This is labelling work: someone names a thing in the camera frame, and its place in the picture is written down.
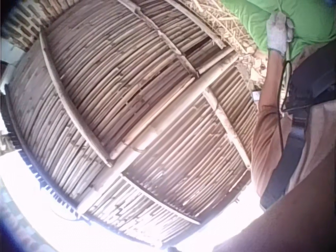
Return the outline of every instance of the bamboo wall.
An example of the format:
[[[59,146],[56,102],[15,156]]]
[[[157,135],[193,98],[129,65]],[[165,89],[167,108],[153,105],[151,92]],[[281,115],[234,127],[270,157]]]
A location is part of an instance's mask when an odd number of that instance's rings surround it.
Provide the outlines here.
[[[222,52],[167,2],[134,2],[195,69]],[[117,1],[82,0],[46,34],[67,94],[108,153],[168,93],[178,94],[192,85],[194,76],[158,33]],[[250,156],[255,111],[242,77],[231,67],[210,88]],[[99,172],[108,167],[64,110],[40,41],[19,63],[9,95],[34,158],[80,203]],[[197,225],[188,218],[198,224],[208,219],[245,174],[235,146],[205,98],[199,96],[141,152],[89,213],[137,240],[169,244]]]
[[[9,14],[1,36],[22,50],[29,50],[41,27],[48,27],[64,11],[80,0],[24,0]]]

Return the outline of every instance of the bright sky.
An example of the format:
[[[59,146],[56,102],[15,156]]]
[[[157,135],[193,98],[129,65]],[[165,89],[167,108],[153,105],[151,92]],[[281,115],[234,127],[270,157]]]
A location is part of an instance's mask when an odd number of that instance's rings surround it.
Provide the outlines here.
[[[56,250],[67,251],[138,251],[155,252],[154,248],[126,240],[98,224],[71,222],[58,217],[50,208],[49,198],[17,152],[0,157],[0,175],[22,214],[32,227]],[[201,232],[194,234],[177,248],[182,252],[207,252],[238,234],[263,212],[260,198],[249,185],[222,214]]]

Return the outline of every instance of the bamboo ceiling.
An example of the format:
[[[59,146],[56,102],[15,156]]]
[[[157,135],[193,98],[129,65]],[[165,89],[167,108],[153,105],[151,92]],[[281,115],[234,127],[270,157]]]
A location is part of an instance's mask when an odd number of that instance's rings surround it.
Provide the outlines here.
[[[23,0],[1,26],[1,36],[13,45],[28,51],[38,37],[41,27],[48,27],[64,11],[80,0]]]
[[[159,247],[249,181],[255,108],[238,56],[190,15],[171,0],[82,0],[34,42],[6,95],[31,163],[78,211]]]

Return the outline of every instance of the green fabric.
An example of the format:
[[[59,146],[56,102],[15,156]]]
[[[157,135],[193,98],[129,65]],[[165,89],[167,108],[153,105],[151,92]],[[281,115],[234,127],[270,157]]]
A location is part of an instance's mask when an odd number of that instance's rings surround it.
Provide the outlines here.
[[[294,23],[291,58],[307,45],[336,39],[335,6],[322,0],[221,0],[236,15],[262,51],[267,51],[266,21],[274,11],[284,12]]]

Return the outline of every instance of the black strap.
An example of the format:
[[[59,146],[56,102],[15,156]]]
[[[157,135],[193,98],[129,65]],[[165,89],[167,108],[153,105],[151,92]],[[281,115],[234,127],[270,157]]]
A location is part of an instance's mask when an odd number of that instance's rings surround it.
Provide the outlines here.
[[[260,199],[260,204],[265,209],[284,196],[286,192],[287,185],[301,159],[305,146],[308,116],[309,108],[296,110],[293,113],[292,129],[284,151]]]
[[[320,48],[294,71],[289,84],[289,97],[285,102],[286,111],[293,115],[292,128],[278,166],[260,199],[264,209],[286,193],[305,146],[310,107],[335,99],[335,69],[336,40]]]

